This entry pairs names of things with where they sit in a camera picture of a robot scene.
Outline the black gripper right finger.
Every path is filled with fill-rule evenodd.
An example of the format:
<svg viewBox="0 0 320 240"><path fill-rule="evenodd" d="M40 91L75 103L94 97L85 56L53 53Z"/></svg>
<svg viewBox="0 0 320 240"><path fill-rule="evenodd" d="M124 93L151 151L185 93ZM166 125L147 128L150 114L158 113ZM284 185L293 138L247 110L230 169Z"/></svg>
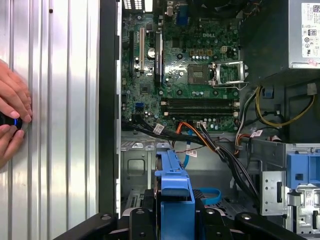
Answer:
<svg viewBox="0 0 320 240"><path fill-rule="evenodd" d="M300 236L265 217L239 212L232 219L222 209L206 203L202 189L194 190L196 240L299 240Z"/></svg>

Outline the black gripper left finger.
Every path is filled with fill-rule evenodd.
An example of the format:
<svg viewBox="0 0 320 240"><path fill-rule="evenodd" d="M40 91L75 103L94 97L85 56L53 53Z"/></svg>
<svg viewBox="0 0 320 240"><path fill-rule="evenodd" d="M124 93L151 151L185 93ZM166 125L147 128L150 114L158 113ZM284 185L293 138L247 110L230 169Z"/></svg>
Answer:
<svg viewBox="0 0 320 240"><path fill-rule="evenodd" d="M57 240L155 240L155 198L145 190L140 207L126 209L121 218L97 213L57 236Z"/></svg>

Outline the person's hand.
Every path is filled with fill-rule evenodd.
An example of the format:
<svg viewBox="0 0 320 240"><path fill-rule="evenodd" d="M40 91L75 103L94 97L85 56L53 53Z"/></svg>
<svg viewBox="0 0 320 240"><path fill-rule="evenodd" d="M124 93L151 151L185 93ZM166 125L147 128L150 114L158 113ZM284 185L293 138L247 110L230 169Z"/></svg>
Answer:
<svg viewBox="0 0 320 240"><path fill-rule="evenodd" d="M0 62L0 112L12 119L32 121L31 94L24 81L4 61ZM13 124L0 127L0 166L4 167L21 146L25 131Z"/></svg>

